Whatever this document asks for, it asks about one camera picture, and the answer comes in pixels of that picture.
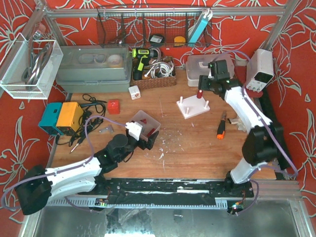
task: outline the orange screwdriver handle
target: orange screwdriver handle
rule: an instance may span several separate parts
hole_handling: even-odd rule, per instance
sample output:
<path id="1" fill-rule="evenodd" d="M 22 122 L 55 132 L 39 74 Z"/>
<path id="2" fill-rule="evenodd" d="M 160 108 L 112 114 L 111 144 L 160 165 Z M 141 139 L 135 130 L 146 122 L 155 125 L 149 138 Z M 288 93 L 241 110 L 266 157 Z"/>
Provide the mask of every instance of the orange screwdriver handle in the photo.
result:
<path id="1" fill-rule="evenodd" d="M 222 140 L 225 134 L 225 120 L 221 120 L 220 124 L 218 125 L 217 129 L 217 139 Z"/>

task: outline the clear plastic container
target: clear plastic container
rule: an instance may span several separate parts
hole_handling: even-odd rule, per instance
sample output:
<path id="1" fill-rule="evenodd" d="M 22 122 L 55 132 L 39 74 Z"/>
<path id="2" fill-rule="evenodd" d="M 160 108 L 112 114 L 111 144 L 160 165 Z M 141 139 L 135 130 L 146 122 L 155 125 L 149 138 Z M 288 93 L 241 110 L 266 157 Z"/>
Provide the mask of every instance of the clear plastic container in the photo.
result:
<path id="1" fill-rule="evenodd" d="M 140 134 L 140 138 L 148 142 L 148 137 L 159 131 L 161 123 L 150 117 L 147 113 L 140 110 L 135 114 L 135 116 L 130 120 L 138 122 L 143 126 L 142 132 Z"/>
<path id="2" fill-rule="evenodd" d="M 235 75 L 234 64 L 229 54 L 204 54 L 204 55 L 191 55 L 186 62 L 188 86 L 198 87 L 198 80 L 200 75 L 207 76 L 209 69 L 207 67 L 215 57 L 217 60 L 226 60 L 228 72 L 230 77 Z"/>
<path id="3" fill-rule="evenodd" d="M 22 34 L 17 36 L 19 39 L 14 43 L 20 44 L 13 61 L 11 62 L 8 70 L 0 80 L 0 86 L 14 99 L 48 99 L 50 90 L 54 83 L 58 67 L 63 58 L 59 44 L 56 40 L 35 40 L 34 50 L 41 50 L 46 43 L 53 45 L 53 50 L 48 63 L 43 68 L 43 71 L 37 80 L 36 84 L 27 85 L 22 80 L 22 75 L 27 67 L 28 61 L 28 41 Z"/>
<path id="4" fill-rule="evenodd" d="M 128 91 L 132 57 L 127 47 L 62 46 L 56 82 L 69 93 Z"/>

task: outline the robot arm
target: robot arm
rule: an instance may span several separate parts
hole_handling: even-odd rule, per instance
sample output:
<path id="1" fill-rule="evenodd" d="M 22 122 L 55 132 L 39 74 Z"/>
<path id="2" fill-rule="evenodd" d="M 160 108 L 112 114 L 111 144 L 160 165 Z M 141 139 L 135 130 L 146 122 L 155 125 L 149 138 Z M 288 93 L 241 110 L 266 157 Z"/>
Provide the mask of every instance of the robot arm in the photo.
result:
<path id="1" fill-rule="evenodd" d="M 200 76 L 198 88 L 212 91 L 225 100 L 240 117 L 248 133 L 242 147 L 243 158 L 226 176 L 225 181 L 227 181 L 229 191 L 234 186 L 248 182 L 257 169 L 260 170 L 261 167 L 280 155 L 257 114 L 269 126 L 277 140 L 283 136 L 283 128 L 280 124 L 273 124 L 255 106 L 247 94 L 243 95 L 240 82 L 237 79 L 230 79 L 225 60 L 211 62 L 209 68 L 208 76 Z M 250 101 L 257 114 L 246 99 Z"/>
<path id="2" fill-rule="evenodd" d="M 152 134 L 146 142 L 139 139 L 141 125 L 136 127 L 138 128 L 135 130 L 127 126 L 126 135 L 115 135 L 93 158 L 57 168 L 44 169 L 37 165 L 30 169 L 23 180 L 52 173 L 55 175 L 34 179 L 15 188 L 23 214 L 33 214 L 44 208 L 47 202 L 58 198 L 106 187 L 103 174 L 115 169 L 137 147 L 142 150 L 153 147 L 158 132 Z"/>

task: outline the small white cube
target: small white cube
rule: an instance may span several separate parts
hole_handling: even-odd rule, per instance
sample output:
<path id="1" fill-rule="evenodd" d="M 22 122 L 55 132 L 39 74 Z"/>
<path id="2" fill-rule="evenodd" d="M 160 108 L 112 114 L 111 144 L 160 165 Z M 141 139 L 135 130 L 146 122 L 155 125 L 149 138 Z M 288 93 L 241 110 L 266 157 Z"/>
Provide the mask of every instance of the small white cube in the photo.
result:
<path id="1" fill-rule="evenodd" d="M 130 97 L 132 98 L 132 100 L 136 100 L 140 98 L 140 91 L 138 86 L 134 85 L 131 86 L 130 88 L 128 88 L 129 93 L 130 93 Z"/>

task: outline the red peg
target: red peg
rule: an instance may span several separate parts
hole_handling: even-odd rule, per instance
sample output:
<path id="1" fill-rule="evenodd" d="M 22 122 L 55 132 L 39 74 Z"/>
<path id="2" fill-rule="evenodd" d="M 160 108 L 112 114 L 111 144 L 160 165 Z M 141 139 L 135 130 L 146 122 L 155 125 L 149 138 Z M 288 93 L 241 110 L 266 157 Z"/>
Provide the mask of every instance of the red peg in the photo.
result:
<path id="1" fill-rule="evenodd" d="M 203 91 L 202 91 L 202 90 L 199 90 L 199 91 L 197 92 L 197 98 L 198 98 L 198 99 L 202 98 L 202 95 L 203 95 Z"/>

